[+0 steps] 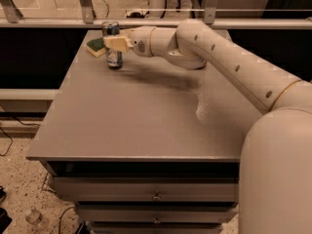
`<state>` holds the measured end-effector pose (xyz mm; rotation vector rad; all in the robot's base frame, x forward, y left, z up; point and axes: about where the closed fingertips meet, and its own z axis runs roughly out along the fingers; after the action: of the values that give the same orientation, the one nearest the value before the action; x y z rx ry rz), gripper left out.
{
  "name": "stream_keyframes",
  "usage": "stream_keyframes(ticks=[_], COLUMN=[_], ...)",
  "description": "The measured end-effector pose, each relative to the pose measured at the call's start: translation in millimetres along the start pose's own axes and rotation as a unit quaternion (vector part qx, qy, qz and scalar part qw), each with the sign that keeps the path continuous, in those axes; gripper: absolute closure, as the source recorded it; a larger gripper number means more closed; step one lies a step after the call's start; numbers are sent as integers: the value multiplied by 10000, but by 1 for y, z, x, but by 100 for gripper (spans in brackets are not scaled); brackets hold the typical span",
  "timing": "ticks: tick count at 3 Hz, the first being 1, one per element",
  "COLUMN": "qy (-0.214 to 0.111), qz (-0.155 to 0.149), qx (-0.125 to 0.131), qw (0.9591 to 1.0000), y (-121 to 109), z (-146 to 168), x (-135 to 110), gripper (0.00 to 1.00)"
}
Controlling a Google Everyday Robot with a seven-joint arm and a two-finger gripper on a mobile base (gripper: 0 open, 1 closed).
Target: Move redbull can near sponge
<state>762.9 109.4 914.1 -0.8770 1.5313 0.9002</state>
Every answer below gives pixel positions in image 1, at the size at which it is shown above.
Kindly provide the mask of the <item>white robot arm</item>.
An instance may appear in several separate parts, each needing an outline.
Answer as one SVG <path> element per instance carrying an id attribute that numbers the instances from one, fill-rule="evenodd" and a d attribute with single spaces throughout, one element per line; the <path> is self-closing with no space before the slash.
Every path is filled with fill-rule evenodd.
<path id="1" fill-rule="evenodd" d="M 171 38 L 156 26 L 123 30 L 106 47 L 192 68 L 211 63 L 262 114 L 241 153 L 239 234 L 312 233 L 312 84 L 218 35 L 182 21 Z"/>

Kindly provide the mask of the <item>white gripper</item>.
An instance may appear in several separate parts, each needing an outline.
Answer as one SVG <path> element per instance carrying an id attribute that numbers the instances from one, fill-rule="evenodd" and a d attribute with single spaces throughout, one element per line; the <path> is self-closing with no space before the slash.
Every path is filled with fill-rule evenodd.
<path id="1" fill-rule="evenodd" d="M 155 26 L 141 26 L 126 30 L 127 36 L 115 35 L 105 36 L 103 38 L 106 48 L 126 53 L 130 48 L 133 48 L 135 54 L 140 57 L 150 58 L 151 53 L 151 35 Z"/>

